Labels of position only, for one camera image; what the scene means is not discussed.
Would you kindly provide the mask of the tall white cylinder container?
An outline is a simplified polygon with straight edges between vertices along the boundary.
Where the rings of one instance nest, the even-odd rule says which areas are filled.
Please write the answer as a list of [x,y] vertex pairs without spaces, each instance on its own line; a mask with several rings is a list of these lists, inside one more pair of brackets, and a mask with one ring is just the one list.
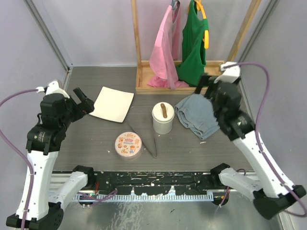
[[167,134],[171,131],[173,126],[173,120],[167,120],[166,122],[160,122],[153,118],[153,129],[160,135]]

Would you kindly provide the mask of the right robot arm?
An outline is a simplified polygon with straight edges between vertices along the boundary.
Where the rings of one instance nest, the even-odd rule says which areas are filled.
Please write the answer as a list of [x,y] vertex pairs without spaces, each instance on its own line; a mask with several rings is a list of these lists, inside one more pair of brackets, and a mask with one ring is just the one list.
[[307,192],[283,173],[256,135],[255,123],[240,108],[242,96],[237,84],[237,80],[222,82],[216,76],[202,74],[194,92],[199,94],[207,87],[204,97],[210,101],[221,131],[243,153],[258,179],[252,180],[222,163],[211,169],[210,182],[217,189],[228,186],[237,190],[252,201],[262,217],[272,219]]

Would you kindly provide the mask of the grey clothes hanger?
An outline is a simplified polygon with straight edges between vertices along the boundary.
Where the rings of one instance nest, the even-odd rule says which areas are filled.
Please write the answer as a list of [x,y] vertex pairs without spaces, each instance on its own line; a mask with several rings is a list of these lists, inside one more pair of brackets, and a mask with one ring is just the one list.
[[171,7],[172,7],[172,10],[175,10],[177,7],[180,6],[180,1],[179,0],[171,0]]

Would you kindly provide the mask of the blue denim shorts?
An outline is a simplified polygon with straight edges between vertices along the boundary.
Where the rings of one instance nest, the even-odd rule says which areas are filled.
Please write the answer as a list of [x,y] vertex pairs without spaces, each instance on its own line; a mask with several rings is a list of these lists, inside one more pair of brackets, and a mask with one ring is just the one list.
[[180,123],[201,140],[209,138],[220,129],[211,101],[201,94],[184,98],[175,105],[174,110]]

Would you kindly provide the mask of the green hanging tank top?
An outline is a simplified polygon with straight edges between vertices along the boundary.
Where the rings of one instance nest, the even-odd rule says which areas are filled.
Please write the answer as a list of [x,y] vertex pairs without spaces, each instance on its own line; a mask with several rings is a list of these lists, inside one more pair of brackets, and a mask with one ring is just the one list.
[[190,87],[197,86],[206,66],[203,30],[193,25],[189,16],[182,31],[182,63],[176,66],[178,79]]

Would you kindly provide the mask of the wooden clothes rack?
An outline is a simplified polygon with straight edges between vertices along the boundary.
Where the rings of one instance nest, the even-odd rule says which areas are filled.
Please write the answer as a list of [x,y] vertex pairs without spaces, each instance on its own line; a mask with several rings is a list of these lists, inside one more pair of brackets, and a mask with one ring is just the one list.
[[180,13],[173,14],[167,6],[158,29],[149,60],[142,60],[139,41],[137,4],[131,1],[134,37],[137,56],[136,92],[138,94],[191,94],[196,89],[202,74],[224,75],[221,66],[232,62],[249,29],[259,0],[253,0],[225,61],[207,60],[207,48],[212,41],[210,27],[205,16],[197,17],[198,11],[205,14],[199,0],[191,0],[187,8],[187,21],[180,29]]

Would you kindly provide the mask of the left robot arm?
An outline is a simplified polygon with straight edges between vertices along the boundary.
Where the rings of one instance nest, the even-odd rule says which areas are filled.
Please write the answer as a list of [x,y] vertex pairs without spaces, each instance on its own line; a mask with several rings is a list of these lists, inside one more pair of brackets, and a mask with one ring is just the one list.
[[76,166],[68,180],[49,195],[53,167],[69,125],[93,112],[94,102],[80,88],[73,91],[76,103],[64,90],[48,87],[36,90],[45,93],[40,103],[38,122],[27,134],[27,154],[21,153],[6,137],[1,137],[27,164],[23,195],[16,212],[7,217],[6,226],[15,229],[57,230],[64,210],[81,190],[96,184],[92,167]]

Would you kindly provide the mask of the metal lid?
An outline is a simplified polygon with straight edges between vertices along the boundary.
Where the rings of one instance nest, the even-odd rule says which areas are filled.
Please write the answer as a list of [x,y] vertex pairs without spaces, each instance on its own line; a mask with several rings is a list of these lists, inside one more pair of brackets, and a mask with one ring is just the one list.
[[115,140],[115,151],[119,149],[130,149],[130,153],[142,150],[142,140],[134,132],[121,133]]

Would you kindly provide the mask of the metal tongs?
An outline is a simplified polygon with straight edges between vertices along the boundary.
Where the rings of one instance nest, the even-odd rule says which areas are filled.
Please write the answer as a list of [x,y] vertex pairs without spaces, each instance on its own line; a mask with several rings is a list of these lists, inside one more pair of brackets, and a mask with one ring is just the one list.
[[142,124],[134,123],[130,120],[127,123],[130,129],[141,137],[144,148],[153,158],[157,159],[157,147],[153,128],[149,125],[142,126]]

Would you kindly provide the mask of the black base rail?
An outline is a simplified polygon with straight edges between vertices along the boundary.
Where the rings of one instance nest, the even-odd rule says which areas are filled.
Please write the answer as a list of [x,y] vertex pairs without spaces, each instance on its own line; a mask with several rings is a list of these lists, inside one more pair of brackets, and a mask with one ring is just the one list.
[[226,186],[213,180],[208,172],[94,172],[94,178],[82,188],[107,195],[205,195],[208,190],[225,190]]

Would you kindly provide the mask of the white lid with brown strap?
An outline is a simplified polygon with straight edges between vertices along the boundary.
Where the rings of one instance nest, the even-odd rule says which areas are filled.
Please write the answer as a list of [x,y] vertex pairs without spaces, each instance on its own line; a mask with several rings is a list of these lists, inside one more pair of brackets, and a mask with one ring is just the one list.
[[153,119],[162,124],[171,122],[174,116],[175,111],[173,106],[166,102],[159,102],[152,109]]

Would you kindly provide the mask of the yellow clothes hanger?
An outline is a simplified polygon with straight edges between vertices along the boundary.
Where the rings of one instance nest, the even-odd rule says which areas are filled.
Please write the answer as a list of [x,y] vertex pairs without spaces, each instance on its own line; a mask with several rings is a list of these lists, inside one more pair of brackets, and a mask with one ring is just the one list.
[[191,0],[188,6],[188,16],[193,25],[197,25],[203,30],[202,41],[204,49],[209,48],[209,25],[206,12],[201,3],[201,0]]

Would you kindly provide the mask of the pink hanging shirt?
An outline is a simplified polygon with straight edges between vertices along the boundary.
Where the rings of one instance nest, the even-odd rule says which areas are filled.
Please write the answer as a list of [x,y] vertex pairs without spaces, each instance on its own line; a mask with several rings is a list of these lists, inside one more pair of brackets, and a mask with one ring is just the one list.
[[149,64],[154,73],[147,85],[158,88],[188,87],[178,79],[175,61],[179,58],[180,14],[169,5],[161,21]]

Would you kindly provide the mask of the white square plate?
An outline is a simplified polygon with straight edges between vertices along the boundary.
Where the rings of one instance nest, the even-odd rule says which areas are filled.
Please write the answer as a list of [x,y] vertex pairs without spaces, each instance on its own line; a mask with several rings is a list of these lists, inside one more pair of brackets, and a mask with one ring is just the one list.
[[123,123],[133,97],[134,93],[131,92],[102,87],[94,103],[94,111],[89,115],[112,122]]

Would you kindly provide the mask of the pink metal bowl container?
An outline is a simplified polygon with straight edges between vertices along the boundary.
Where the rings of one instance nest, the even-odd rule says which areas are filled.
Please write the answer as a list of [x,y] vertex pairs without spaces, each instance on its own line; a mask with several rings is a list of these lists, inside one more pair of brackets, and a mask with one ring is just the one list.
[[142,150],[137,150],[133,153],[130,153],[130,149],[118,149],[116,152],[119,158],[125,161],[134,161],[138,159],[142,154]]

